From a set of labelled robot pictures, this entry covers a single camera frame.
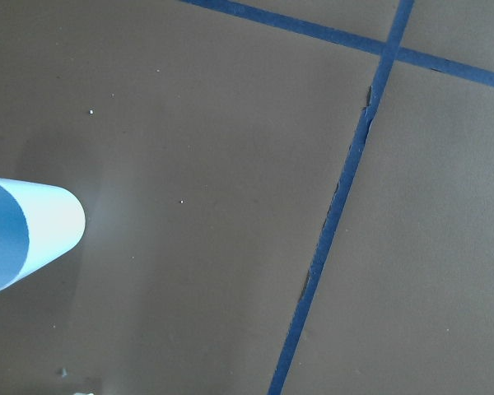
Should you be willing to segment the light blue cup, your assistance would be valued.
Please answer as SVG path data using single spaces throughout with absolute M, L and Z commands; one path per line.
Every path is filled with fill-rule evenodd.
M 73 249 L 85 227 L 67 189 L 0 178 L 0 291 Z

